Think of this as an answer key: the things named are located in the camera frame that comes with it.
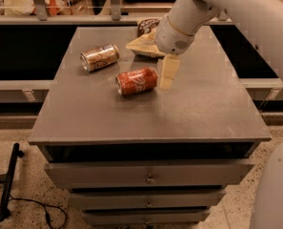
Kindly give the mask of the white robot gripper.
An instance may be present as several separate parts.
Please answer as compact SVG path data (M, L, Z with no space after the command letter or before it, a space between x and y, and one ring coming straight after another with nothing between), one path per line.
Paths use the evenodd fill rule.
M165 53L160 74L161 90L168 90L180 67L180 59L176 54L184 53L193 42L193 36L187 36L175 29L167 15L164 15L156 27L154 43L158 50Z

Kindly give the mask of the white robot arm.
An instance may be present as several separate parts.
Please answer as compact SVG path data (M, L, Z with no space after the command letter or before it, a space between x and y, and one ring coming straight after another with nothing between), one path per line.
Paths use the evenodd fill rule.
M283 81L283 3L279 0L176 0L156 30L158 49L185 52L200 27L221 11ZM274 148L262 172L250 229L283 229L283 142Z

